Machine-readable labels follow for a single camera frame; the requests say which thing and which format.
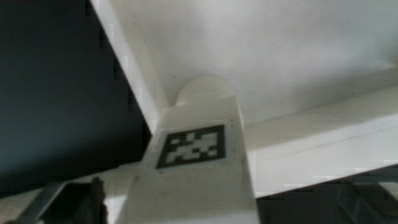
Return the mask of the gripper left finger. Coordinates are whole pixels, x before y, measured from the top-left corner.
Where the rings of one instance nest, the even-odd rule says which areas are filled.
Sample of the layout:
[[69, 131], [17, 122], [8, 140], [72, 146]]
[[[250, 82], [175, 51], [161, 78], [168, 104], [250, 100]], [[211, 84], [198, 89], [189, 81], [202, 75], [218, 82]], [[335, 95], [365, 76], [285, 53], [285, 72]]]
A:
[[47, 185], [10, 224], [108, 224], [106, 216], [104, 184], [93, 177]]

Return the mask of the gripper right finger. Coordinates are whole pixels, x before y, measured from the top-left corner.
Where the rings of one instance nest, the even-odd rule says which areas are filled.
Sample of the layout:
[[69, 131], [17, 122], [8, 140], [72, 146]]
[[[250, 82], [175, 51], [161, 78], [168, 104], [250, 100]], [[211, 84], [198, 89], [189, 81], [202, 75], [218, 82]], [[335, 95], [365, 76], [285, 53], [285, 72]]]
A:
[[398, 199], [378, 183], [340, 184], [337, 214], [340, 224], [398, 224]]

